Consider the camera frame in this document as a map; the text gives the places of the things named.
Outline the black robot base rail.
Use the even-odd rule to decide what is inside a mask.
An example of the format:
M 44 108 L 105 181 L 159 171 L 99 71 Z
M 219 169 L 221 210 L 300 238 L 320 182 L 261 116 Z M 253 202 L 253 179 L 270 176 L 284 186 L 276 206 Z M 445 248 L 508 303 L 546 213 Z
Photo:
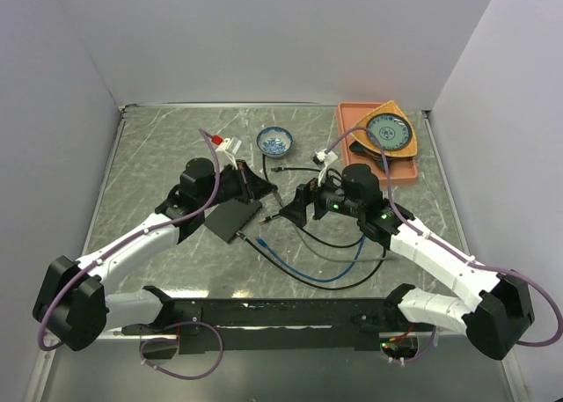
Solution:
M 147 288 L 164 305 L 151 322 L 136 320 L 129 336 L 174 337 L 181 354 L 226 350 L 352 348 L 377 351 L 383 334 L 429 332 L 383 298 L 173 298 Z

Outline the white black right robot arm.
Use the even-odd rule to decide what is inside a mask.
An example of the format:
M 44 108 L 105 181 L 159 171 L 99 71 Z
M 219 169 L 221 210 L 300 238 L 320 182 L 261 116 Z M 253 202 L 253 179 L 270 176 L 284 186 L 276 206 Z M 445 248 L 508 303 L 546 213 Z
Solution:
M 403 284 L 391 292 L 384 309 L 386 324 L 404 330 L 424 323 L 465 335 L 480 353 L 500 361 L 534 321 L 528 284 L 514 272 L 489 271 L 436 236 L 411 212 L 383 196 L 379 180 L 365 164 L 344 168 L 339 184 L 312 179 L 297 187 L 280 214 L 295 226 L 333 212 L 353 217 L 369 240 L 431 274 L 451 296 Z

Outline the black network switch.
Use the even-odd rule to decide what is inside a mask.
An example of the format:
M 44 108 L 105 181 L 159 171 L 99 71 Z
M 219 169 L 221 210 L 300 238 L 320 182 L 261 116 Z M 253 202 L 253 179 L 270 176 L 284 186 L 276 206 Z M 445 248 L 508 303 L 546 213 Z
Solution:
M 262 209 L 260 201 L 243 203 L 230 200 L 218 205 L 206 217 L 205 226 L 226 244 L 230 244 Z

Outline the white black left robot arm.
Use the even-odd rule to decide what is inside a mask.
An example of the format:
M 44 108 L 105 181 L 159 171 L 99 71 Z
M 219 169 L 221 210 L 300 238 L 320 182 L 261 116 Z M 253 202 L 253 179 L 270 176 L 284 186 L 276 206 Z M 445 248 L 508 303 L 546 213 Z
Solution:
M 58 338 L 58 346 L 79 351 L 101 333 L 129 325 L 167 332 L 174 322 L 168 295 L 158 289 L 118 294 L 118 285 L 200 228 L 207 208 L 228 201 L 254 203 L 276 189 L 241 159 L 224 168 L 217 160 L 188 161 L 179 183 L 140 225 L 96 252 L 76 260 L 61 256 L 48 266 L 33 306 L 40 349 L 56 348 L 46 344 L 47 333 Z

